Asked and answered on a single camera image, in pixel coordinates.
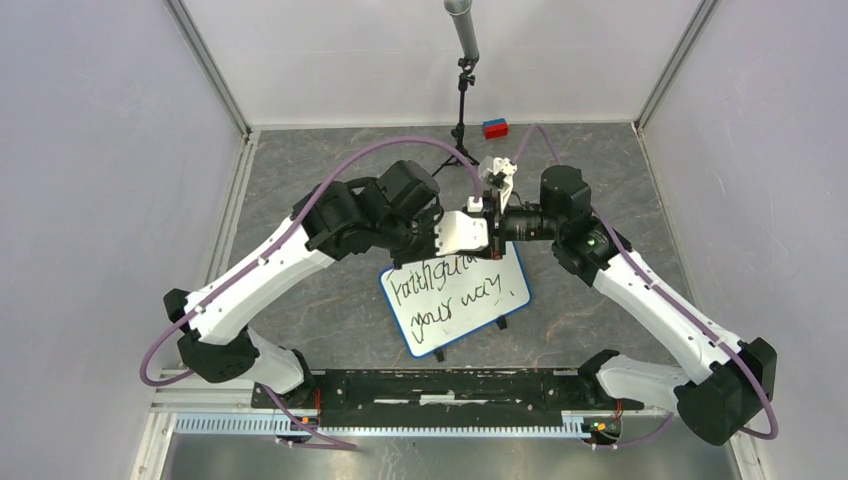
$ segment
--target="black joint housing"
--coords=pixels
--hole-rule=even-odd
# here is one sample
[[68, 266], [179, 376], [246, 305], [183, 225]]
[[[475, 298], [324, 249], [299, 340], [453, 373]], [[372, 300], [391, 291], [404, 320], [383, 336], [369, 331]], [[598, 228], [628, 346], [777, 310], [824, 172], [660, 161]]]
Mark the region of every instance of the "black joint housing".
[[247, 329], [226, 345], [211, 345], [197, 335], [183, 335], [177, 340], [183, 363], [209, 383], [221, 383], [237, 378], [250, 370], [259, 356]]
[[580, 389], [584, 401], [591, 405], [604, 405], [610, 402], [612, 398], [604, 392], [601, 383], [598, 381], [598, 372], [601, 367], [611, 358], [617, 357], [617, 350], [605, 349], [598, 352], [583, 362], [583, 365], [577, 368], [577, 377], [580, 379]]
[[[186, 299], [188, 298], [189, 293], [190, 292], [185, 290], [174, 288], [162, 297], [162, 303], [165, 304], [165, 312], [167, 312], [168, 320], [170, 320], [171, 323], [177, 323], [185, 316], [185, 307], [188, 305], [188, 301]], [[186, 322], [185, 325], [180, 327], [180, 330], [182, 330], [183, 333], [188, 333], [191, 331], [191, 327], [189, 327]]]
[[[777, 352], [762, 338], [744, 345], [739, 357], [762, 385], [771, 401]], [[729, 360], [700, 385], [689, 382], [674, 389], [677, 411], [684, 423], [705, 442], [724, 445], [762, 410], [754, 387], [736, 362]]]

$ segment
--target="tripod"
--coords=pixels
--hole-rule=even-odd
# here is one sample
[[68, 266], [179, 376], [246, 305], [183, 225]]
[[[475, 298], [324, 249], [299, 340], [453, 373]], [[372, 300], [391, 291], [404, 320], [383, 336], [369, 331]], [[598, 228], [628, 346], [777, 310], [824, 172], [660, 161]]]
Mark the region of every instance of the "tripod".
[[[459, 122], [457, 122], [456, 127], [454, 127], [451, 130], [451, 136], [456, 140], [456, 149], [459, 151], [459, 153], [465, 155], [465, 157], [468, 159], [469, 162], [471, 162], [472, 165], [480, 165], [480, 162], [478, 162], [474, 157], [471, 156], [471, 154], [468, 153], [468, 149], [466, 149], [465, 145], [463, 145], [463, 143], [462, 143], [462, 141], [465, 138], [465, 123], [464, 123], [464, 119], [465, 119], [465, 92], [468, 90], [469, 85], [470, 86], [474, 85], [474, 75], [471, 72], [474, 71], [474, 66], [477, 64], [477, 59], [469, 60], [467, 58], [460, 58], [458, 64], [459, 64], [459, 68], [462, 69], [462, 71], [459, 74], [459, 87], [458, 87], [459, 88]], [[456, 166], [456, 165], [461, 165], [461, 164], [459, 163], [459, 160], [454, 155], [451, 155], [450, 157], [448, 157], [447, 160], [445, 160], [444, 162], [442, 162], [441, 165], [439, 165], [439, 168], [437, 168], [436, 171], [433, 172], [433, 176], [435, 177], [436, 174], [438, 174], [440, 171], [442, 171], [442, 169], [445, 168], [445, 167]]]

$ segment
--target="whiteboard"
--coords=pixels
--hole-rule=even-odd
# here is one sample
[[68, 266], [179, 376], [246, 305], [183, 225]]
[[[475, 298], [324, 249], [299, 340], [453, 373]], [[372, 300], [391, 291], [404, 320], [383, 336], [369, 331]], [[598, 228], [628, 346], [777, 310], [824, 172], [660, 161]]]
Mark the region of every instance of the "whiteboard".
[[518, 252], [501, 260], [466, 255], [389, 268], [380, 285], [409, 353], [422, 357], [530, 303]]

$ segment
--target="purple tube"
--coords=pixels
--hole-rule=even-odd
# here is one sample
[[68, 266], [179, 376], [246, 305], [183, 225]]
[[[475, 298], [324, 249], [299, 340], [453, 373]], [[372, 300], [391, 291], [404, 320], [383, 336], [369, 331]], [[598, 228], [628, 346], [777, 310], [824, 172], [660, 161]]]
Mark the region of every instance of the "purple tube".
[[551, 137], [548, 135], [548, 131], [545, 130], [545, 127], [538, 123], [530, 125], [527, 132], [524, 133], [524, 137], [521, 139], [521, 143], [518, 145], [518, 150], [515, 152], [515, 156], [512, 158], [511, 163], [513, 165], [518, 165], [518, 160], [521, 158], [521, 155], [524, 154], [524, 150], [527, 148], [527, 143], [530, 142], [530, 137], [533, 135], [534, 130], [538, 130], [539, 133], [542, 134], [542, 138], [545, 139], [545, 143], [548, 144], [548, 148], [550, 148], [551, 153], [554, 154], [554, 159], [556, 160], [557, 165], [562, 165], [562, 158], [559, 156], [559, 152], [557, 152], [553, 142], [551, 142]]
[[674, 413], [669, 412], [669, 414], [666, 415], [665, 419], [663, 419], [660, 426], [657, 427], [657, 429], [654, 430], [653, 432], [645, 435], [644, 437], [640, 437], [640, 438], [637, 438], [636, 440], [630, 440], [630, 441], [627, 441], [627, 442], [624, 442], [624, 443], [616, 443], [614, 445], [592, 445], [592, 450], [618, 450], [619, 448], [635, 447], [636, 445], [639, 445], [640, 443], [645, 443], [649, 440], [653, 440], [653, 439], [657, 438], [658, 436], [660, 436], [661, 433], [668, 430], [668, 427], [671, 426], [671, 421], [673, 419], [674, 419]]
[[294, 423], [301, 430], [309, 433], [313, 437], [320, 438], [321, 440], [324, 440], [325, 442], [327, 442], [327, 444], [322, 444], [322, 443], [291, 443], [291, 444], [289, 444], [291, 447], [314, 448], [316, 450], [356, 450], [357, 449], [357, 446], [352, 444], [352, 443], [348, 443], [348, 442], [339, 440], [337, 438], [328, 437], [328, 436], [324, 435], [323, 433], [319, 433], [317, 430], [310, 427], [309, 425], [304, 424], [303, 422], [298, 420], [297, 417], [292, 415], [291, 412], [289, 412], [289, 410], [286, 408], [286, 406], [283, 405], [283, 402], [281, 402], [279, 397], [277, 397], [277, 394], [274, 393], [273, 390], [271, 390], [271, 387], [269, 387], [268, 385], [262, 385], [262, 388], [265, 390], [265, 393], [267, 393], [268, 396], [271, 397], [271, 401], [274, 402], [274, 405], [276, 405], [277, 408], [279, 408], [283, 412], [283, 415], [288, 417], [289, 420], [292, 423]]
[[[456, 148], [448, 145], [445, 142], [442, 142], [441, 140], [436, 140], [434, 138], [427, 138], [427, 137], [394, 137], [394, 138], [389, 138], [387, 140], [383, 140], [382, 142], [378, 142], [378, 143], [375, 143], [374, 145], [363, 148], [362, 150], [351, 155], [350, 158], [348, 158], [347, 160], [342, 162], [341, 165], [336, 167], [336, 169], [333, 170], [333, 172], [330, 174], [330, 176], [328, 176], [323, 182], [321, 182], [321, 184], [318, 186], [318, 188], [315, 190], [315, 192], [312, 194], [312, 196], [309, 197], [309, 200], [303, 206], [303, 209], [301, 209], [300, 213], [297, 215], [297, 217], [294, 219], [294, 221], [292, 221], [292, 224], [291, 224], [291, 226], [289, 226], [288, 230], [286, 230], [285, 233], [283, 233], [283, 235], [280, 236], [279, 239], [277, 239], [277, 241], [272, 243], [271, 246], [269, 246], [264, 252], [262, 252], [262, 254], [260, 256], [261, 257], [267, 257], [268, 255], [273, 253], [275, 250], [279, 250], [280, 247], [282, 247], [282, 245], [284, 243], [286, 243], [286, 241], [288, 241], [289, 238], [291, 238], [291, 236], [294, 234], [295, 230], [297, 230], [297, 227], [299, 227], [300, 224], [303, 223], [303, 219], [306, 218], [306, 215], [309, 213], [310, 210], [312, 210], [312, 207], [315, 206], [315, 203], [318, 201], [318, 199], [321, 197], [321, 195], [330, 186], [330, 183], [332, 183], [335, 179], [337, 179], [339, 177], [339, 175], [341, 175], [341, 173], [345, 171], [345, 169], [347, 169], [348, 167], [353, 165], [355, 162], [357, 162], [359, 159], [361, 159], [365, 155], [368, 155], [369, 153], [374, 152], [375, 150], [379, 150], [381, 148], [388, 147], [389, 145], [397, 145], [397, 144], [400, 144], [400, 143], [423, 143], [423, 144], [426, 144], [426, 145], [433, 145], [433, 146], [439, 147], [439, 148], [447, 151], [448, 153], [450, 153], [451, 155], [456, 157], [456, 159], [459, 160], [460, 163], [462, 163], [462, 166], [464, 166], [465, 169], [468, 171], [468, 173], [471, 175], [471, 181], [474, 184], [474, 199], [475, 200], [480, 199], [480, 196], [483, 193], [483, 187], [480, 184], [480, 179], [477, 177], [477, 170], [474, 168], [474, 166], [471, 165], [471, 162], [468, 161], [468, 159], [465, 157], [465, 155], [460, 153]], [[259, 264], [257, 262], [250, 262], [244, 268], [242, 268], [241, 270], [236, 272], [235, 275], [233, 275], [232, 277], [227, 279], [224, 283], [219, 285], [218, 288], [216, 288], [212, 292], [210, 292], [209, 295], [207, 295], [203, 300], [201, 300], [198, 305], [201, 306], [201, 307], [208, 306], [213, 300], [218, 298], [218, 296], [220, 296], [222, 293], [224, 293], [228, 288], [233, 286], [236, 282], [238, 282], [239, 280], [244, 278], [245, 275], [247, 275], [248, 273], [253, 271], [253, 269], [256, 268], [258, 265]], [[191, 370], [186, 370], [185, 372], [177, 375], [176, 377], [168, 378], [168, 379], [165, 379], [165, 380], [154, 380], [154, 379], [150, 378], [150, 376], [147, 374], [147, 369], [148, 369], [148, 366], [150, 365], [150, 360], [153, 359], [153, 355], [156, 354], [156, 351], [159, 350], [159, 347], [161, 347], [162, 344], [165, 343], [165, 341], [171, 335], [176, 333], [176, 331], [179, 330], [180, 327], [187, 324], [195, 316], [197, 316], [197, 313], [194, 310], [186, 312], [186, 314], [183, 315], [183, 317], [181, 319], [179, 319], [175, 323], [171, 324], [164, 332], [162, 332], [162, 334], [159, 335], [159, 338], [157, 338], [153, 342], [153, 344], [150, 346], [150, 348], [147, 349], [147, 352], [144, 354], [144, 358], [142, 358], [142, 360], [141, 360], [141, 366], [139, 367], [139, 371], [138, 371], [139, 378], [141, 378], [142, 383], [144, 383], [145, 385], [147, 385], [149, 387], [164, 387], [166, 385], [171, 385], [173, 383], [179, 382], [180, 380], [182, 380], [182, 379], [188, 377], [189, 375], [191, 375], [192, 373], [194, 373]]]

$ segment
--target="white wall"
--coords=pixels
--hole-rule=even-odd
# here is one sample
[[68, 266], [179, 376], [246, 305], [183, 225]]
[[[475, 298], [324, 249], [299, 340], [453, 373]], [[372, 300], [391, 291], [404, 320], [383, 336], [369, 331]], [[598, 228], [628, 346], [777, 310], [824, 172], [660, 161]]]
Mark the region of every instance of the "white wall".
[[[456, 122], [442, 0], [185, 0], [254, 125]], [[698, 0], [477, 0], [472, 122], [632, 120]]]
[[846, 18], [721, 2], [646, 131], [701, 305], [778, 350], [770, 479], [845, 476]]
[[127, 478], [240, 139], [160, 1], [6, 1], [0, 45], [0, 478]]

